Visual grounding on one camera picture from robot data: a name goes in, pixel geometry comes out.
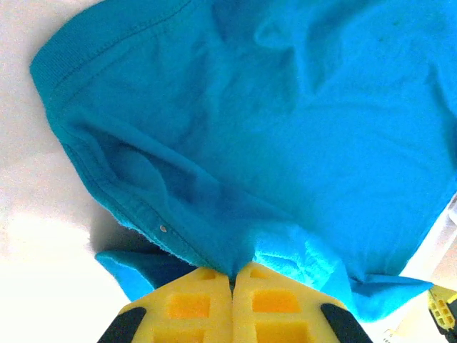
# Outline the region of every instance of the white surface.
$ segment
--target white surface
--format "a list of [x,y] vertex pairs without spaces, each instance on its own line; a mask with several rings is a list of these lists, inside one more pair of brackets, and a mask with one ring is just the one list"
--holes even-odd
[[[39,47],[96,2],[0,0],[1,342],[96,342],[127,298],[93,250],[144,244],[89,196],[29,76]],[[404,274],[429,279],[455,233],[439,222]],[[398,324],[401,311],[369,329]]]

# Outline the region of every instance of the wrinkled fabric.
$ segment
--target wrinkled fabric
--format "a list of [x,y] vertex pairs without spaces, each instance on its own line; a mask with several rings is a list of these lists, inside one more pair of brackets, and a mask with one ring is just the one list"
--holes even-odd
[[[456,14],[445,0],[105,0],[31,74],[122,224],[182,266],[234,279],[256,260],[373,321],[430,288],[398,275],[457,190]],[[154,288],[146,257],[104,254],[131,299]]]

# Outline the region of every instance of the turquoise t-shirt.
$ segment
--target turquoise t-shirt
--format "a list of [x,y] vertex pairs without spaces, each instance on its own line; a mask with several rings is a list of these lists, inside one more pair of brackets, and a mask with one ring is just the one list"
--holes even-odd
[[[431,286],[398,275],[457,190],[456,28],[446,0],[105,0],[31,73],[87,189],[173,263],[256,260],[372,321]],[[155,258],[99,255],[131,299]]]

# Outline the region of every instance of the yellow object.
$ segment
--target yellow object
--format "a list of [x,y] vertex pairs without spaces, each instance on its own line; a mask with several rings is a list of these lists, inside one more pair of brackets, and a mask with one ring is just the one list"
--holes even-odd
[[440,286],[433,286],[428,291],[428,308],[437,325],[446,331],[453,329],[456,318],[449,309],[449,304],[457,300],[457,292]]
[[260,264],[250,263],[238,274],[233,295],[227,276],[198,268],[125,306],[99,342],[359,343],[371,340],[338,300]]

